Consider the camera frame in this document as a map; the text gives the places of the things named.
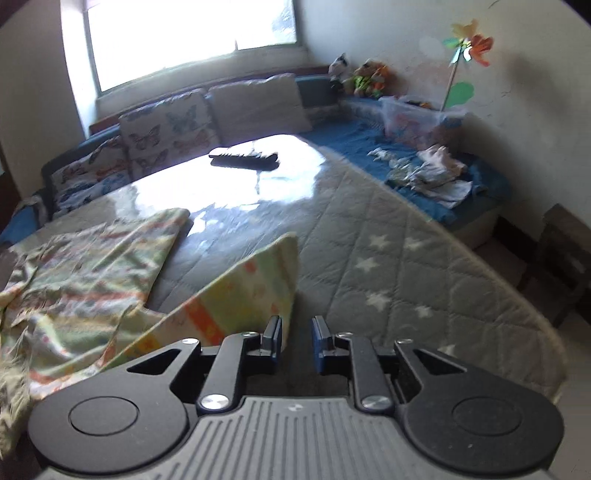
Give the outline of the grey cloth on sofa arm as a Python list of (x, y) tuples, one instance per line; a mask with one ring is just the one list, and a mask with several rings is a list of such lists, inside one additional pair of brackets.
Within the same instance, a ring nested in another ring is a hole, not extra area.
[(15, 207), (12, 217), (15, 218), (21, 211), (26, 208), (32, 208), (34, 217), (40, 225), (44, 225), (49, 221), (49, 213), (43, 197), (40, 194), (34, 194), (21, 200)]

